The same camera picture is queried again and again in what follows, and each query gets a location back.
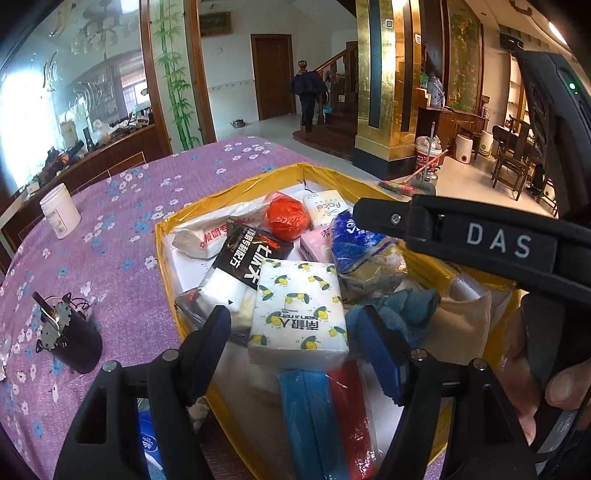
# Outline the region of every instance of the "yellow tape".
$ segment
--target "yellow tape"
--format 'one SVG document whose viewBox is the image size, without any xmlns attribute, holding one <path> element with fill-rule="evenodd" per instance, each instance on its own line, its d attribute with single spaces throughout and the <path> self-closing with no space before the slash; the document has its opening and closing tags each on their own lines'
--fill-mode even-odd
<svg viewBox="0 0 591 480">
<path fill-rule="evenodd" d="M 175 226 L 186 222 L 187 220 L 234 203 L 248 202 L 273 191 L 282 190 L 305 181 L 317 183 L 327 190 L 337 190 L 344 199 L 352 203 L 357 202 L 362 197 L 393 199 L 390 195 L 379 190 L 377 187 L 360 180 L 355 180 L 347 175 L 337 172 L 336 170 L 315 167 L 307 163 L 298 163 L 246 179 L 222 192 L 202 198 L 179 210 L 172 217 L 156 224 L 154 234 L 160 274 L 162 275 L 164 282 L 168 305 L 181 338 L 184 339 L 191 332 L 191 329 L 179 318 L 177 310 L 174 307 L 174 298 L 176 294 L 174 292 L 172 279 L 170 278 L 167 269 L 167 257 L 164 250 L 165 236 L 169 234 Z M 436 288 L 442 293 L 452 279 L 459 274 L 459 268 L 453 268 L 436 258 L 411 252 L 406 249 L 404 243 L 401 244 L 401 247 L 407 262 L 410 277 L 427 288 Z M 462 269 L 467 271 L 476 280 L 492 288 L 497 288 L 499 290 L 514 288 L 514 285 L 510 280 L 474 269 L 463 267 Z M 505 315 L 489 334 L 483 357 L 495 369 L 501 363 L 504 353 L 505 344 L 503 338 L 506 320 L 508 316 L 517 309 L 518 304 L 519 292 L 515 291 Z M 236 422 L 230 411 L 228 404 L 226 404 L 226 401 L 214 383 L 210 385 L 206 398 L 230 443 L 254 477 L 256 477 L 257 480 L 277 480 L 277 477 L 270 470 L 261 455 L 248 442 L 240 425 Z M 439 415 L 437 432 L 433 443 L 433 450 L 431 451 L 431 460 L 433 460 L 446 447 L 451 422 L 451 412 L 452 408 L 451 405 L 449 405 Z"/>
</svg>

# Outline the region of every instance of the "pink tissue package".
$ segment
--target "pink tissue package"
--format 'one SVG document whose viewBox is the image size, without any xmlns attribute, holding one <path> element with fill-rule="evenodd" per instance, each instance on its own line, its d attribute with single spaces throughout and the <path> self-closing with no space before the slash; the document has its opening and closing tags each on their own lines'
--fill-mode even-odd
<svg viewBox="0 0 591 480">
<path fill-rule="evenodd" d="M 330 228 L 319 228 L 302 234 L 300 250 L 304 258 L 311 262 L 333 263 L 330 251 Z"/>
</svg>

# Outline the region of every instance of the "purple tablecloth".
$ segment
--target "purple tablecloth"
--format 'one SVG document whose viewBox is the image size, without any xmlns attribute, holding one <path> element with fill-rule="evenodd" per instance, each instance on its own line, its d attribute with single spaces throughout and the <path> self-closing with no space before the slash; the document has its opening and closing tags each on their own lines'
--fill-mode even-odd
<svg viewBox="0 0 591 480">
<path fill-rule="evenodd" d="M 257 137 L 206 145 L 76 195 L 82 221 L 67 238 L 58 240 L 47 221 L 27 236 L 0 287 L 0 332 L 12 335 L 0 421 L 41 479 L 53 477 L 74 414 L 105 361 L 141 364 L 180 343 L 155 258 L 154 225 L 241 180 L 303 161 Z M 41 323 L 35 290 L 45 297 L 71 291 L 92 303 L 92 323 L 103 337 L 93 372 L 80 375 L 48 352 L 35 353 Z"/>
</svg>

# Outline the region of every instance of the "red package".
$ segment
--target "red package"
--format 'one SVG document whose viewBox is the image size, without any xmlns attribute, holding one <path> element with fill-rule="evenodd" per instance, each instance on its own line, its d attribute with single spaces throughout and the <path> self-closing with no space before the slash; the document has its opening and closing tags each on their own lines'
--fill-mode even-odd
<svg viewBox="0 0 591 480">
<path fill-rule="evenodd" d="M 273 235 L 291 242 L 306 231 L 310 217 L 300 202 L 281 192 L 271 193 L 267 198 L 273 198 L 267 210 Z"/>
<path fill-rule="evenodd" d="M 351 480 L 365 480 L 377 473 L 363 384 L 356 362 L 345 362 L 327 373 Z"/>
</svg>

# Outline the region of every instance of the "gold pillar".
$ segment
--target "gold pillar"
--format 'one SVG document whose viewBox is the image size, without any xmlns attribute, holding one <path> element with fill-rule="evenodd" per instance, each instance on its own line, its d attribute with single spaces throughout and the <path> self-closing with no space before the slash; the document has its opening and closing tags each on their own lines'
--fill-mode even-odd
<svg viewBox="0 0 591 480">
<path fill-rule="evenodd" d="M 402 103 L 404 101 L 405 32 L 403 7 L 408 3 L 413 42 L 410 62 L 413 68 L 413 88 L 410 128 L 401 132 Z M 369 43 L 369 0 L 356 0 L 359 46 L 359 117 L 355 147 L 383 160 L 393 161 L 414 154 L 418 105 L 415 95 L 421 73 L 421 20 L 418 0 L 379 0 L 381 30 L 381 108 L 379 128 L 369 126 L 371 95 Z"/>
</svg>

